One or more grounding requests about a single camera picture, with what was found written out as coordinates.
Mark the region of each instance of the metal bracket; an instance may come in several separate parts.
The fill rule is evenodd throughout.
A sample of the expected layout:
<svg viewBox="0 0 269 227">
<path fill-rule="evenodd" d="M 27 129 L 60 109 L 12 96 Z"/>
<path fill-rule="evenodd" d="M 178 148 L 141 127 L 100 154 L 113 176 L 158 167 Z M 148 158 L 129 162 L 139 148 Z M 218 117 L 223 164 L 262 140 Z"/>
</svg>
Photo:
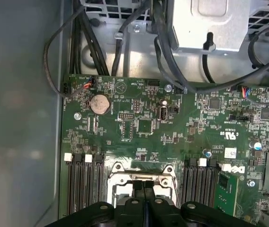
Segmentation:
<svg viewBox="0 0 269 227">
<path fill-rule="evenodd" d="M 107 180 L 107 202 L 116 206 L 117 196 L 133 194 L 133 181 L 153 181 L 153 190 L 157 196 L 165 196 L 175 204 L 177 202 L 178 182 L 172 165 L 167 165 L 161 174 L 147 174 L 139 171 L 126 171 L 120 162 L 113 165 Z"/>
</svg>

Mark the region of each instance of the white label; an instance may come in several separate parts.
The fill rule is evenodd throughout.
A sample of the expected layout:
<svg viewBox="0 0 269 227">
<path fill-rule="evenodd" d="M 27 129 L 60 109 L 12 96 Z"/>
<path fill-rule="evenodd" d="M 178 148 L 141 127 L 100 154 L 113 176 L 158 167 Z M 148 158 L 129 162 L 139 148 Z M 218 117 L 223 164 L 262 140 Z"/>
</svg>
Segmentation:
<svg viewBox="0 0 269 227">
<path fill-rule="evenodd" d="M 224 158 L 237 158 L 237 148 L 225 148 Z"/>
</svg>

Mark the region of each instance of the black chip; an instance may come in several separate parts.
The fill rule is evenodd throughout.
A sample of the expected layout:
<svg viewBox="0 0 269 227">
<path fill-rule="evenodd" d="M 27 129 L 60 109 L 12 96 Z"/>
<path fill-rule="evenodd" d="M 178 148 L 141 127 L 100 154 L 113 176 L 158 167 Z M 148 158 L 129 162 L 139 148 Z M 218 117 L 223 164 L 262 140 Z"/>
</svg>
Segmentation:
<svg viewBox="0 0 269 227">
<path fill-rule="evenodd" d="M 251 159 L 251 160 L 248 161 L 248 165 L 249 166 L 253 166 L 253 159 Z"/>
<path fill-rule="evenodd" d="M 269 108 L 264 108 L 261 110 L 261 119 L 269 120 Z"/>
<path fill-rule="evenodd" d="M 220 175 L 219 176 L 219 185 L 221 185 L 223 188 L 227 189 L 228 186 L 228 178 Z"/>
<path fill-rule="evenodd" d="M 194 137 L 194 136 L 187 136 L 187 140 L 188 140 L 189 142 L 192 142 L 192 141 L 195 140 L 195 137 Z"/>
<path fill-rule="evenodd" d="M 209 109 L 219 110 L 220 109 L 220 99 L 219 98 L 211 98 L 209 100 Z"/>
<path fill-rule="evenodd" d="M 233 115 L 233 114 L 229 115 L 229 120 L 230 120 L 230 121 L 235 121 L 236 118 L 237 118 L 236 115 Z"/>
</svg>

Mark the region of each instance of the microchip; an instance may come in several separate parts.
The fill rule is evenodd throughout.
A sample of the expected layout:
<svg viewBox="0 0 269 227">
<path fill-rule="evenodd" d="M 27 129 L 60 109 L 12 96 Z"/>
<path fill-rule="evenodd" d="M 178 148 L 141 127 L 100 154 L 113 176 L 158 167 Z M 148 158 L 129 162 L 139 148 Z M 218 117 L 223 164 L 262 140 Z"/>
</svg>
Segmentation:
<svg viewBox="0 0 269 227">
<path fill-rule="evenodd" d="M 254 156 L 255 157 L 262 157 L 262 151 L 261 150 L 255 150 L 254 151 Z"/>
<path fill-rule="evenodd" d="M 251 159 L 251 160 L 248 161 L 248 165 L 249 166 L 253 166 L 253 159 Z"/>
<path fill-rule="evenodd" d="M 229 115 L 229 120 L 230 120 L 230 121 L 235 121 L 236 118 L 237 118 L 236 115 L 233 115 L 233 114 Z"/>
<path fill-rule="evenodd" d="M 221 185 L 223 188 L 227 189 L 228 186 L 228 178 L 220 175 L 219 176 L 219 185 Z"/>
<path fill-rule="evenodd" d="M 264 108 L 261 110 L 261 119 L 269 120 L 269 108 Z"/>
<path fill-rule="evenodd" d="M 220 99 L 219 98 L 211 98 L 209 100 L 209 109 L 219 110 L 220 109 Z"/>
<path fill-rule="evenodd" d="M 190 126 L 189 129 L 188 129 L 188 132 L 189 132 L 190 135 L 194 135 L 196 133 L 196 128 Z"/>
<path fill-rule="evenodd" d="M 195 140 L 195 137 L 194 136 L 187 136 L 187 141 L 188 142 L 192 142 Z"/>
</svg>

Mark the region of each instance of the integrated circuit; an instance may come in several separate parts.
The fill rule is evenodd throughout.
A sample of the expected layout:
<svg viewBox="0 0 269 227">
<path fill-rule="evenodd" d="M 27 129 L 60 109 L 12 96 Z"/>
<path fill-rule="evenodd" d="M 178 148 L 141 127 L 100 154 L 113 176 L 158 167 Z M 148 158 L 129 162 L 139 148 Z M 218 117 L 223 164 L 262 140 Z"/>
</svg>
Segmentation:
<svg viewBox="0 0 269 227">
<path fill-rule="evenodd" d="M 138 134 L 152 134 L 152 121 L 151 120 L 139 120 L 137 126 Z"/>
<path fill-rule="evenodd" d="M 261 119 L 262 120 L 269 120 L 269 108 L 263 108 L 261 110 Z"/>
<path fill-rule="evenodd" d="M 209 99 L 209 109 L 219 110 L 221 106 L 221 100 L 219 98 Z"/>
</svg>

